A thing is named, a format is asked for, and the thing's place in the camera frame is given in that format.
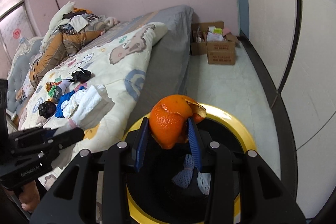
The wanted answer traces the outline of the person left hand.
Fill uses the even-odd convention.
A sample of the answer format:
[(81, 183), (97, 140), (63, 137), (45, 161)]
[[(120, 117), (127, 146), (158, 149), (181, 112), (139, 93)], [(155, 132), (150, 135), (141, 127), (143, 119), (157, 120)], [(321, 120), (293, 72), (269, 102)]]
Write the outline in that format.
[(19, 195), (19, 201), (24, 211), (33, 212), (40, 203), (40, 195), (35, 181), (26, 184)]

